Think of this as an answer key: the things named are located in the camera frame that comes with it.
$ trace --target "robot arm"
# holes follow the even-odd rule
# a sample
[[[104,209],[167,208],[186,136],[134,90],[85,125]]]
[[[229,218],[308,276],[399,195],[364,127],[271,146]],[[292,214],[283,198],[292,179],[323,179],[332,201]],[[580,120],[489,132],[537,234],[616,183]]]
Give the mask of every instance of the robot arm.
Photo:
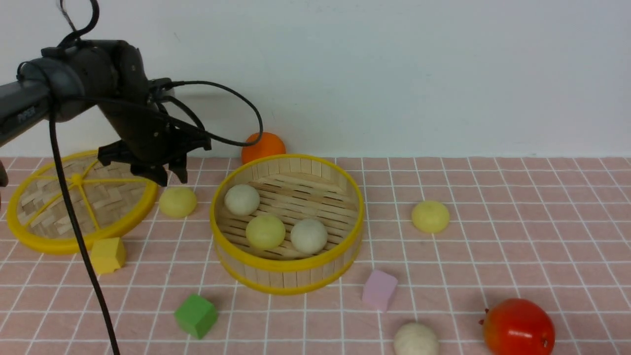
[[[20,66],[18,81],[0,86],[0,147],[49,119],[51,110],[65,122],[96,104],[121,138],[98,149],[103,165],[127,163],[132,174],[166,186],[168,164],[186,183],[187,153],[210,150],[213,135],[166,115],[161,102],[173,99],[166,93],[174,86],[168,78],[148,80],[140,52],[123,40],[42,49],[41,58]]]

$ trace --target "black cable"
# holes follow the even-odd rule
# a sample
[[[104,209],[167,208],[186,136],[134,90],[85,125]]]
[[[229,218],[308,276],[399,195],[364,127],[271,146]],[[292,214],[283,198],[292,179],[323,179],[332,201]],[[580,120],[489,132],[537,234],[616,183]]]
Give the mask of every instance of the black cable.
[[[64,0],[59,0],[58,6],[59,6],[59,11],[61,11],[61,14],[66,19],[66,22],[68,22],[68,25],[70,26],[70,28],[72,28],[73,32],[77,32],[77,28],[74,26],[72,19],[70,19],[70,15],[68,15],[68,11],[66,11],[66,7],[64,6]]]
[[[170,102],[173,105],[176,105],[180,110],[184,111],[184,113],[186,113],[186,116],[189,116],[193,122],[195,122],[195,125],[203,130],[206,131],[206,128],[204,128],[204,124],[201,122],[201,120],[199,119],[199,117],[197,117],[197,115],[195,114],[195,112],[193,112],[193,110],[191,110],[188,106],[186,106],[182,101],[176,99],[175,97],[171,96],[171,95],[164,95],[162,97],[161,102]]]
[[[64,1],[60,0],[59,5],[63,9]],[[79,39],[83,35],[86,35],[97,26],[98,17],[100,16],[101,9],[98,7],[97,0],[90,0],[90,5],[92,6],[92,18],[90,18],[90,22],[86,25],[86,27],[83,27],[81,30],[73,30],[72,32],[70,32],[67,36],[64,37],[64,39],[61,40],[58,47],[65,47],[70,42]]]
[[[62,12],[64,13],[64,16],[67,18],[67,20],[69,20],[69,23],[73,29],[73,31],[68,34],[67,36],[65,36],[63,38],[63,40],[61,41],[61,43],[59,44],[59,47],[63,47],[65,45],[68,45],[70,42],[79,39],[82,35],[87,34],[88,32],[92,31],[98,22],[98,18],[100,15],[100,9],[99,9],[99,5],[97,0],[90,0],[90,4],[92,6],[92,17],[90,19],[89,24],[87,24],[87,26],[85,28],[82,28],[81,30],[76,30],[74,28],[74,25],[72,24],[72,21],[69,20],[68,18],[68,14],[65,12],[64,9],[64,2],[63,0],[59,0],[59,6],[62,9]],[[73,232],[74,232],[74,236],[77,240],[77,244],[79,246],[79,250],[81,253],[81,257],[83,259],[83,263],[85,264],[86,267],[86,271],[88,272],[88,276],[90,278],[90,281],[92,283],[92,286],[94,288],[94,293],[97,297],[99,306],[101,307],[102,313],[103,313],[103,319],[105,320],[105,327],[107,329],[107,333],[110,339],[110,344],[112,346],[112,352],[113,355],[121,355],[121,351],[119,350],[119,346],[118,346],[118,342],[116,340],[116,334],[114,331],[114,324],[112,323],[112,319],[110,317],[110,313],[108,311],[107,308],[107,303],[105,302],[105,297],[103,295],[103,291],[101,290],[100,284],[98,283],[98,278],[96,276],[96,273],[94,271],[94,268],[92,267],[91,261],[90,261],[90,256],[88,254],[88,248],[85,245],[85,242],[83,240],[83,233],[81,232],[81,227],[79,225],[79,221],[77,220],[77,216],[76,213],[74,211],[74,206],[72,204],[72,199],[70,197],[70,191],[68,189],[68,184],[66,182],[66,175],[64,173],[64,168],[63,168],[63,163],[61,160],[61,153],[59,151],[59,143],[57,141],[57,123],[56,123],[56,109],[58,107],[61,107],[61,102],[59,101],[58,96],[56,95],[56,93],[54,92],[54,87],[52,86],[52,83],[50,81],[50,78],[48,76],[48,74],[46,74],[46,72],[44,71],[44,69],[42,67],[40,67],[39,65],[35,64],[35,63],[31,63],[31,62],[24,62],[24,63],[20,63],[20,65],[18,66],[18,80],[22,80],[22,75],[21,75],[21,68],[24,64],[31,64],[33,67],[37,68],[37,70],[42,74],[44,81],[46,82],[47,87],[50,90],[50,97],[49,97],[49,106],[50,106],[50,115],[49,115],[49,131],[50,131],[50,145],[52,148],[52,154],[53,154],[53,160],[54,160],[54,164],[55,164],[55,170],[57,172],[57,178],[59,180],[59,187],[61,189],[61,195],[63,197],[64,200],[64,204],[66,206],[66,210],[68,211],[68,218],[70,220],[70,224],[72,225],[73,228]],[[254,104],[252,104],[252,102],[250,102],[249,100],[247,100],[243,95],[239,94],[238,92],[236,92],[235,90],[232,90],[231,88],[228,88],[224,85],[221,84],[217,84],[217,83],[212,83],[210,81],[177,81],[177,82],[173,82],[170,85],[168,85],[169,88],[174,88],[174,87],[179,87],[179,86],[184,86],[184,85],[195,85],[195,84],[199,84],[199,85],[210,85],[210,86],[214,86],[214,87],[218,87],[221,89],[224,89],[232,94],[234,94],[235,96],[237,96],[238,98],[240,98],[241,100],[243,100],[247,105],[250,106],[250,108],[252,108],[252,110],[255,112],[258,123],[259,123],[259,134],[258,137],[251,142],[239,142],[239,141],[233,141],[233,140],[229,140],[226,138],[222,138],[220,136],[214,135],[210,132],[207,132],[204,129],[204,126],[201,122],[201,120],[199,120],[199,118],[197,117],[197,115],[195,115],[195,113],[190,110],[190,108],[188,108],[186,105],[184,105],[184,103],[182,103],[181,101],[175,99],[174,97],[170,97],[171,99],[167,99],[168,101],[174,103],[176,106],[178,106],[180,109],[182,109],[196,124],[197,127],[185,123],[181,120],[178,120],[174,117],[169,116],[166,113],[166,109],[164,108],[163,105],[161,105],[160,103],[157,103],[158,106],[158,110],[159,111],[155,111],[153,109],[150,109],[149,107],[143,106],[143,105],[138,105],[138,104],[133,104],[130,102],[126,102],[123,100],[116,100],[116,99],[108,99],[108,98],[100,98],[100,97],[82,97],[82,96],[78,96],[78,97],[71,97],[71,98],[67,98],[64,100],[81,100],[81,101],[85,101],[85,102],[93,102],[95,104],[98,103],[111,103],[111,104],[119,104],[119,105],[123,105],[126,107],[133,107],[135,109],[141,109],[141,110],[146,110],[146,111],[151,111],[151,113],[154,115],[154,117],[156,117],[157,119],[161,119],[162,121],[168,122],[170,124],[172,124],[173,126],[180,128],[182,131],[188,131],[190,132],[190,134],[192,135],[203,135],[206,136],[210,139],[215,139],[217,141],[220,141],[222,143],[226,143],[229,145],[235,145],[238,147],[249,147],[252,145],[257,144],[261,138],[262,138],[262,134],[263,134],[263,122],[262,122],[262,117],[261,114],[259,113],[258,109],[256,108],[256,106],[254,106]]]
[[[91,102],[93,104],[101,104],[101,103],[103,103],[103,104],[118,104],[118,105],[122,105],[122,106],[126,106],[126,107],[131,107],[133,109],[150,111],[155,118],[163,121],[164,123],[169,123],[172,126],[175,126],[175,127],[179,128],[179,129],[181,129],[182,131],[190,133],[192,135],[206,136],[207,138],[214,139],[216,141],[220,141],[220,142],[228,144],[228,145],[234,145],[236,147],[251,147],[251,146],[259,143],[259,141],[261,141],[261,138],[263,137],[263,120],[262,120],[262,117],[261,117],[261,113],[259,112],[259,110],[256,108],[256,106],[252,102],[250,102],[248,99],[243,97],[241,94],[239,94],[238,92],[232,90],[231,88],[227,88],[227,89],[228,89],[227,91],[229,91],[231,93],[234,93],[238,98],[240,98],[246,104],[248,104],[252,108],[254,113],[256,114],[256,119],[258,120],[258,123],[259,123],[259,134],[258,134],[258,136],[257,136],[257,138],[255,140],[250,141],[250,142],[229,140],[227,138],[218,136],[218,135],[216,135],[214,133],[210,133],[208,131],[203,131],[203,130],[193,126],[190,123],[186,123],[186,122],[181,121],[181,120],[179,120],[177,118],[169,116],[168,114],[164,114],[162,112],[156,111],[156,110],[154,110],[154,109],[152,109],[152,108],[150,108],[148,106],[139,105],[139,104],[135,104],[133,102],[128,102],[128,101],[124,101],[124,100],[110,99],[108,97],[70,96],[70,97],[65,97],[64,101],[85,101],[85,102]]]
[[[68,184],[66,182],[66,175],[64,173],[63,163],[61,160],[61,153],[59,152],[59,144],[57,142],[57,130],[56,130],[56,108],[59,106],[59,101],[57,100],[54,94],[54,87],[50,82],[50,78],[48,74],[42,69],[41,66],[31,63],[31,62],[23,62],[20,63],[18,68],[21,68],[24,64],[30,64],[34,68],[42,74],[46,85],[50,89],[50,115],[49,115],[49,131],[50,131],[50,145],[52,147],[52,156],[53,161],[55,162],[55,170],[57,171],[57,179],[59,180],[59,188],[61,189],[61,195],[63,196],[64,204],[66,205],[66,210],[68,211],[68,219],[70,220],[70,224],[73,227],[74,236],[77,240],[77,244],[79,245],[79,251],[81,252],[81,257],[83,258],[83,263],[85,264],[85,268],[88,271],[88,276],[90,281],[92,282],[92,287],[94,288],[94,294],[97,296],[98,304],[101,307],[103,318],[105,319],[105,328],[107,329],[108,336],[110,338],[110,343],[112,344],[112,352],[114,355],[121,355],[121,352],[118,347],[118,343],[116,341],[116,334],[114,332],[114,324],[112,323],[112,319],[110,317],[110,313],[107,309],[107,303],[105,303],[105,296],[103,295],[103,291],[98,283],[97,275],[94,272],[94,268],[92,267],[92,263],[90,261],[90,256],[88,254],[88,248],[85,245],[83,240],[83,234],[81,233],[81,227],[79,226],[79,221],[77,220],[76,213],[74,212],[74,206],[72,204],[72,199],[70,197],[70,191],[68,190]]]

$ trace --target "tomato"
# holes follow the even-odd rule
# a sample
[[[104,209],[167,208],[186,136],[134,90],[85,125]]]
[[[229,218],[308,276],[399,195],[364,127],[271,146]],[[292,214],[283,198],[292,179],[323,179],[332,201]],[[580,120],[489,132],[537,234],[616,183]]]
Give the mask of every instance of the tomato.
[[[494,355],[550,355],[555,327],[537,304],[521,298],[502,301],[480,321],[484,341]]]

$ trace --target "white wall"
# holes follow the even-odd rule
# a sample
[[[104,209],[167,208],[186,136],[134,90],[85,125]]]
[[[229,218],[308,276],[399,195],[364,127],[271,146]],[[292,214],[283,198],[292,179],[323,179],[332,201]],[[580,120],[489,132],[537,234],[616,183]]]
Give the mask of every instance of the white wall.
[[[66,1],[85,25],[88,0]],[[140,47],[152,78],[236,89],[292,152],[631,155],[629,0],[100,2],[89,38]],[[67,32],[55,0],[3,0],[0,82]],[[238,99],[191,93],[179,97],[213,132],[256,131]],[[117,139],[98,111],[59,135],[64,153]],[[47,125],[0,148],[14,154],[50,154]]]

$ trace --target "pink cube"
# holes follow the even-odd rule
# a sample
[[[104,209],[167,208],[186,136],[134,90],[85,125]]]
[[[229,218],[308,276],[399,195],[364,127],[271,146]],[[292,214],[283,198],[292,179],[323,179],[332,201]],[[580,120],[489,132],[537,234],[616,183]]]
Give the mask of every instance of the pink cube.
[[[373,270],[363,286],[362,302],[382,312],[387,311],[397,284],[396,277],[380,270]]]

